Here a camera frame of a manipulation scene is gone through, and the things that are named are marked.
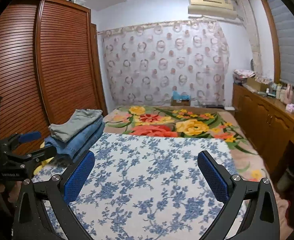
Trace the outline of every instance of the storage box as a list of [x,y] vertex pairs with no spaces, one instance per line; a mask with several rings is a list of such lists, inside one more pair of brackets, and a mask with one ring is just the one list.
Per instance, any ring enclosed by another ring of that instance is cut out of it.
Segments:
[[173,97],[171,98],[171,106],[190,106],[190,100],[181,100],[177,102]]
[[265,84],[257,82],[255,80],[255,77],[248,78],[246,84],[250,86],[251,88],[261,92],[266,92],[266,89],[269,88],[269,85],[265,85]]

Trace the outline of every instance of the cabinet door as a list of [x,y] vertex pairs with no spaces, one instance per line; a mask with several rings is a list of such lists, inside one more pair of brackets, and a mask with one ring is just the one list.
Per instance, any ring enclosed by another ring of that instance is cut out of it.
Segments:
[[269,122],[271,121],[270,107],[263,101],[257,99],[253,114],[252,144],[258,152],[262,152],[268,136]]
[[291,134],[293,133],[294,124],[283,114],[273,111],[267,141],[262,153],[269,172],[272,173],[277,166],[280,158],[283,156]]
[[233,86],[233,107],[235,108],[236,112],[239,110],[240,98],[242,96],[241,89],[242,89],[242,87],[234,84],[234,86]]
[[0,139],[31,131],[42,135],[19,146],[17,154],[39,149],[49,135],[34,71],[37,8],[37,0],[13,0],[0,15]]
[[242,98],[240,103],[240,110],[238,114],[238,123],[242,128],[245,136],[251,140],[252,135],[252,123],[253,123],[253,112],[255,109],[255,103],[250,95],[250,92],[246,92]]
[[44,2],[38,72],[51,123],[66,122],[75,109],[100,109],[89,20],[89,12]]

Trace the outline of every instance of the folded clothes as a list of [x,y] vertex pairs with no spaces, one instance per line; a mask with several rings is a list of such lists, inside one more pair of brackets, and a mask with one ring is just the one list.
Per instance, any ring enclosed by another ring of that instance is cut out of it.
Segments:
[[57,149],[57,154],[69,155],[71,159],[85,145],[88,138],[95,133],[103,121],[103,116],[100,116],[95,122],[88,125],[78,134],[72,137],[67,143],[57,140],[51,136],[45,138],[45,146],[53,145]]
[[78,158],[83,154],[83,152],[88,151],[95,144],[95,142],[98,141],[98,139],[102,136],[104,129],[105,123],[102,122],[97,131],[95,131],[93,135],[88,138],[85,145],[82,146],[79,151],[74,155],[74,158],[72,159],[73,162],[76,162]]
[[48,128],[52,138],[62,142],[69,141],[75,134],[97,120],[102,110],[76,109],[70,119],[64,124],[51,124]]

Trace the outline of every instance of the bed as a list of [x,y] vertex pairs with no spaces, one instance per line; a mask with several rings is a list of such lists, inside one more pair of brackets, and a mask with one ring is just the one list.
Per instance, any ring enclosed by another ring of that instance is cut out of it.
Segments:
[[[77,200],[69,206],[93,239],[199,239],[222,207],[197,166],[208,150],[231,174],[246,180],[269,177],[263,160],[234,117],[217,109],[120,107],[104,118],[101,138],[91,147],[95,167]],[[67,167],[53,160],[33,181],[48,180]],[[288,203],[276,193],[281,239],[291,229]],[[48,202],[56,232],[66,238]],[[246,210],[244,202],[228,237]]]
[[[104,118],[104,132],[184,138],[217,138],[224,141],[237,173],[245,180],[269,178],[263,159],[244,136],[236,119],[227,111],[197,107],[124,106]],[[274,190],[280,219],[281,239],[292,232],[285,217],[289,206]]]
[[[90,149],[95,166],[69,206],[93,239],[198,240],[223,206],[197,166],[202,150],[231,174],[237,172],[227,144],[219,139],[103,133]],[[66,167],[54,160],[33,181],[48,180]],[[56,232],[66,238],[48,201],[45,206]],[[243,203],[229,237],[245,211]]]

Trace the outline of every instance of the wooden wardrobe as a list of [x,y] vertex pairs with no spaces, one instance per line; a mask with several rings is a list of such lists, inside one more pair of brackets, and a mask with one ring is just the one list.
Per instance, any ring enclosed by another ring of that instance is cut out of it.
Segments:
[[1,14],[0,139],[42,134],[17,153],[38,149],[48,126],[66,122],[75,109],[107,114],[90,19],[90,9],[66,0],[13,0]]

